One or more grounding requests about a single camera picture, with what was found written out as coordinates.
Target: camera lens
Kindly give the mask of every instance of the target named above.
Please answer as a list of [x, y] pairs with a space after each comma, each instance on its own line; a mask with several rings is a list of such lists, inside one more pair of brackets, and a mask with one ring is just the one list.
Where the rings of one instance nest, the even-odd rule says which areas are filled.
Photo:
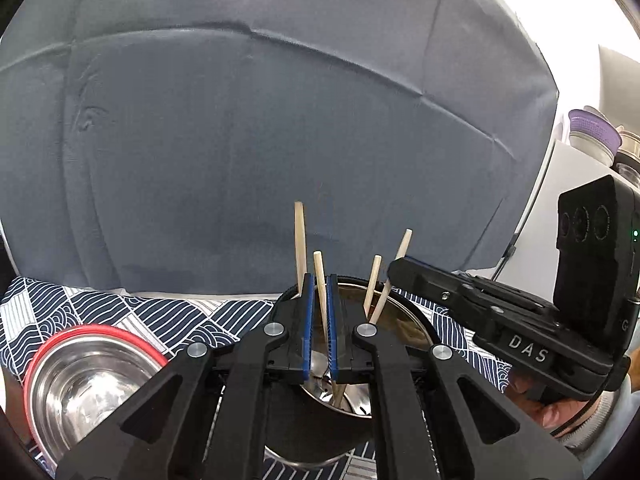
[[574, 228], [576, 242], [583, 242], [587, 239], [587, 233], [589, 232], [589, 213], [585, 208], [579, 207], [575, 210], [572, 227]]
[[569, 220], [569, 215], [564, 213], [560, 217], [560, 236], [567, 236], [570, 225], [571, 221]]
[[598, 240], [604, 240], [609, 234], [609, 211], [601, 205], [593, 216], [593, 233]]

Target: silver bolt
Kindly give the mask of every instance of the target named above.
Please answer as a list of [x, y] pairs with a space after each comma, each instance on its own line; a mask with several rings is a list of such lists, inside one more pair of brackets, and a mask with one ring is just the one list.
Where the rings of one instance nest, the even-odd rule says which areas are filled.
[[187, 346], [187, 354], [189, 357], [198, 358], [207, 353], [207, 345], [204, 343], [191, 343]]
[[378, 329], [375, 325], [371, 323], [363, 323], [356, 327], [356, 332], [360, 334], [362, 337], [371, 337], [378, 333]]
[[284, 332], [284, 326], [282, 323], [267, 323], [264, 326], [264, 333], [270, 336], [277, 336]]
[[453, 351], [447, 345], [436, 345], [431, 349], [431, 353], [433, 353], [433, 356], [440, 361], [451, 359], [451, 356], [453, 355]]

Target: red bowl rim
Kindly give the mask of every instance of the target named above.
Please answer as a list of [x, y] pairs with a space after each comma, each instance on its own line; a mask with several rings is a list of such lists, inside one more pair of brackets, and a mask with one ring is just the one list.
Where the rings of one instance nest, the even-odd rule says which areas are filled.
[[78, 335], [107, 335], [117, 339], [121, 339], [135, 346], [139, 350], [142, 350], [144, 353], [149, 355], [154, 361], [156, 361], [160, 366], [165, 366], [169, 361], [166, 357], [164, 357], [156, 348], [154, 348], [147, 341], [142, 339], [141, 337], [132, 334], [131, 332], [127, 332], [121, 328], [116, 328], [114, 326], [109, 325], [100, 325], [100, 324], [88, 324], [88, 325], [78, 325], [73, 326], [71, 328], [67, 328], [61, 330], [60, 332], [55, 333], [49, 339], [47, 339], [36, 351], [35, 355], [31, 359], [29, 366], [27, 367], [27, 373], [24, 376], [23, 381], [23, 391], [22, 391], [22, 402], [24, 403], [24, 409], [27, 413], [27, 422], [29, 423], [29, 429], [31, 430], [31, 435], [35, 435], [34, 428], [31, 425], [31, 417], [29, 414], [29, 394], [30, 394], [30, 386], [31, 386], [31, 377], [33, 375], [33, 371], [36, 369], [38, 363], [42, 360], [42, 358], [51, 350], [55, 345], [60, 342], [63, 342], [67, 339], [71, 339], [72, 337]]

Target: purple basket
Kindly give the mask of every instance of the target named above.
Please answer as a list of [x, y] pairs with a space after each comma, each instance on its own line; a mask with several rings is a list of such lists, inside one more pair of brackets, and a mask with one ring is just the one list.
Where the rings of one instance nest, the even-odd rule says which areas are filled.
[[616, 155], [620, 144], [622, 144], [622, 137], [609, 121], [587, 110], [571, 110], [569, 120], [572, 132], [580, 132], [599, 140], [609, 148], [614, 156]]

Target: patterned tablecloth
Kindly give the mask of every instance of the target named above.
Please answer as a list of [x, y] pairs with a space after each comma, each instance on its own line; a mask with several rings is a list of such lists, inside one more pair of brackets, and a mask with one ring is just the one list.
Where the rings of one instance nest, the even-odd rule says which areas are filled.
[[[406, 294], [429, 318], [442, 341], [460, 352], [501, 390], [510, 366], [478, 348], [472, 333], [447, 316], [447, 309]], [[0, 361], [20, 381], [38, 347], [56, 332], [101, 323], [133, 332], [168, 358], [194, 341], [223, 346], [237, 341], [266, 318], [268, 300], [168, 300], [137, 298], [16, 278], [0, 305]], [[44, 465], [42, 454], [32, 453]], [[264, 480], [362, 480], [376, 477], [372, 442], [361, 444], [331, 466], [296, 471], [271, 459]]]

